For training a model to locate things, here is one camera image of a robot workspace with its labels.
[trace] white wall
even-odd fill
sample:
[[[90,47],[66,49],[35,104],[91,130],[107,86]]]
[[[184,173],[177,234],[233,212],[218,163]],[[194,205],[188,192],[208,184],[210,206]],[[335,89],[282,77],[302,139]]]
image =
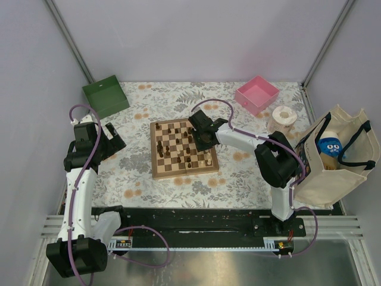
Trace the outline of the white wall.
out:
[[[301,81],[345,0],[55,0],[96,80]]]
[[[0,277],[22,285],[54,213],[86,84],[42,0],[0,1]]]
[[[339,103],[354,114],[361,107],[381,141],[381,1],[357,1],[307,90],[317,116]],[[381,281],[381,164],[344,199],[359,217]]]

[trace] white tape roll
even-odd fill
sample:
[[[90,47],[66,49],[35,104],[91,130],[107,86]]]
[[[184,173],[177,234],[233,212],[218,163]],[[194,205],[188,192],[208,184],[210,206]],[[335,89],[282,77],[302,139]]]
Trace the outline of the white tape roll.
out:
[[[288,106],[278,106],[274,109],[271,115],[270,121],[267,123],[267,130],[270,133],[275,131],[281,131],[283,134],[287,134],[298,116],[296,112]]]

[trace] metal floor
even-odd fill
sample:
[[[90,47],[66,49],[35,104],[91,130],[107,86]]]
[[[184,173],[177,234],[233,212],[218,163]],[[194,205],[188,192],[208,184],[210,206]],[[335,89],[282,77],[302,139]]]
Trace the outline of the metal floor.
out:
[[[296,250],[307,246],[297,241]],[[146,263],[164,261],[162,252],[133,252]],[[107,269],[96,273],[93,286],[249,286],[361,285],[346,241],[317,241],[305,255],[293,258],[263,257],[246,252],[176,252],[163,269],[149,269],[109,258]],[[50,265],[44,286],[77,286],[76,278],[62,278]]]

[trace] pink box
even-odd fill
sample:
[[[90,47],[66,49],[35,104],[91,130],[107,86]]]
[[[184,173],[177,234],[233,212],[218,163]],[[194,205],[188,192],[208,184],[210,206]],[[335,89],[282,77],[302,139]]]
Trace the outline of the pink box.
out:
[[[256,76],[236,90],[235,100],[251,114],[265,110],[278,97],[279,89],[261,76]]]

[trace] green box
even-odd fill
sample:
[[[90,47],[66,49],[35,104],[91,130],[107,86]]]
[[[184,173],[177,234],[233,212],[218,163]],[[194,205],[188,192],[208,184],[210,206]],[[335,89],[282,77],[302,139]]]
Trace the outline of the green box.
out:
[[[101,119],[130,107],[116,76],[86,85],[82,89],[90,106]]]

